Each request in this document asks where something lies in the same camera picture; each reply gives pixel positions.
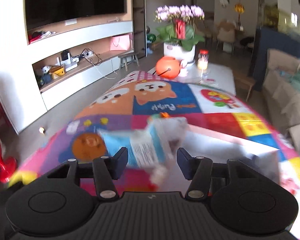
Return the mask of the red plastic figure toy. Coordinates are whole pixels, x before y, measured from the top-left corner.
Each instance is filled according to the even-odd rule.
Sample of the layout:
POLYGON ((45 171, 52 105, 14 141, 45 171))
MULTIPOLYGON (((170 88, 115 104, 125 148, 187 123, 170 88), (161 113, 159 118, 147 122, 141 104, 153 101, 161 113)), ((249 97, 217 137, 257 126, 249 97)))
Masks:
POLYGON ((8 157, 6 160, 2 157, 2 145, 0 141, 0 182, 7 183, 17 169, 17 160, 14 157, 8 157))

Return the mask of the pink cardboard box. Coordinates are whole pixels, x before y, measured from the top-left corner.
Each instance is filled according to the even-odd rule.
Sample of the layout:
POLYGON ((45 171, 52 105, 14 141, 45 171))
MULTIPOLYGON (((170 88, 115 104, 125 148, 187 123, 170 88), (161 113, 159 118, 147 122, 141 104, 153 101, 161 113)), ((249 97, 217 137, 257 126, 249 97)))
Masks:
POLYGON ((184 148, 192 157, 207 157, 214 163, 240 160, 273 182, 280 183, 279 150, 248 139, 189 125, 184 120, 164 121, 171 148, 184 148))

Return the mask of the colourful play mat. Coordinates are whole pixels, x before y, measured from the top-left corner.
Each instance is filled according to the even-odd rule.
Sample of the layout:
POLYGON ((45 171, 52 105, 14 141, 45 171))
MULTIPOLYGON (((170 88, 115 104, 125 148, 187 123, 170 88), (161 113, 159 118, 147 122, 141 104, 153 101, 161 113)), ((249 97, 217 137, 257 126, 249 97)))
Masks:
POLYGON ((283 135, 224 89, 143 71, 131 72, 85 107, 20 165, 10 184, 28 184, 70 158, 87 163, 105 155, 113 137, 99 135, 100 130, 128 133, 149 128, 154 140, 183 136, 185 130, 180 126, 164 130, 160 118, 184 118, 192 128, 207 129, 217 145, 229 138, 247 146, 251 153, 273 148, 268 160, 258 158, 255 163, 268 167, 266 175, 278 180, 298 201, 299 213, 291 232, 300 239, 300 157, 283 135))

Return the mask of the white low table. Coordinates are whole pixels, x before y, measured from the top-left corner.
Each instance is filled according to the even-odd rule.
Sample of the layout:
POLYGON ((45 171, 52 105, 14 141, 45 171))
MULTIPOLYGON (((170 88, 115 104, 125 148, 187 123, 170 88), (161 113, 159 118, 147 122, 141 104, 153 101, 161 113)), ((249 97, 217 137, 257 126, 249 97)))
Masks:
POLYGON ((234 75, 229 67, 209 63, 203 80, 201 79, 201 71, 195 63, 187 64, 185 68, 181 68, 180 73, 181 76, 177 76, 172 81, 201 84, 236 95, 234 75))

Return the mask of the red lid plastic jar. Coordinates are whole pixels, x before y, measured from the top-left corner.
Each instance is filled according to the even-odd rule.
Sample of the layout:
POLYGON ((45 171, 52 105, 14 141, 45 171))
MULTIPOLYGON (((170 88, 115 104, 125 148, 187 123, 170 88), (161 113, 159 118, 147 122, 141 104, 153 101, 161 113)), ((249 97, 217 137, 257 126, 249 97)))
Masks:
POLYGON ((197 67, 200 70, 207 70, 209 63, 209 51, 201 49, 198 54, 197 67))

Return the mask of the small wooden stool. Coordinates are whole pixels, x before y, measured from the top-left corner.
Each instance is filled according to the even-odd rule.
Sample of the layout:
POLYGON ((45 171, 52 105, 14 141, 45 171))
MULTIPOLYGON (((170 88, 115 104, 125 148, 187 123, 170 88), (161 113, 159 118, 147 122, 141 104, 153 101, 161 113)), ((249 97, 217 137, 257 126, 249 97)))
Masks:
POLYGON ((128 65, 135 62, 137 66, 140 66, 139 63, 139 58, 137 52, 130 52, 130 53, 125 53, 120 56, 118 56, 120 65, 119 68, 121 69, 122 67, 125 68, 125 70, 128 70, 128 65))

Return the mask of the grey covered sofa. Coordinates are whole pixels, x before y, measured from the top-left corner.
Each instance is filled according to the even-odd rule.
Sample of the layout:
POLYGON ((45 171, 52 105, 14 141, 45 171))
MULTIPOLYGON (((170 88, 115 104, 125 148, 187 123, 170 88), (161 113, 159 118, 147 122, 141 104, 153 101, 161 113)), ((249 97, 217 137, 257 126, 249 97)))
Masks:
POLYGON ((300 59, 269 49, 262 92, 271 123, 300 154, 300 59))

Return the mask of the pink paper bag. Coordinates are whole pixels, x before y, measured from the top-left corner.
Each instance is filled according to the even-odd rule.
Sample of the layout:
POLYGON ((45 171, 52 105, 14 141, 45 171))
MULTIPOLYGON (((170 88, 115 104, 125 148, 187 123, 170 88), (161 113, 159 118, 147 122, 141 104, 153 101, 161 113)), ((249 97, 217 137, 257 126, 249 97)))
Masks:
POLYGON ((130 50, 129 34, 111 37, 110 51, 128 51, 128 50, 130 50))

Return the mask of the pink orchid potted plant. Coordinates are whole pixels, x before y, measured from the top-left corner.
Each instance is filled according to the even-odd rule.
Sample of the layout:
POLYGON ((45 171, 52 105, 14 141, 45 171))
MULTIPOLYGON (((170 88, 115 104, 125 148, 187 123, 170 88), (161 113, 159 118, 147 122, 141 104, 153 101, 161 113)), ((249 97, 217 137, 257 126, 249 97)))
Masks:
POLYGON ((196 33, 195 23, 204 17, 203 9, 196 5, 158 7, 155 20, 166 22, 166 25, 157 27, 157 39, 163 43, 164 56, 187 63, 194 61, 196 45, 205 41, 196 33))

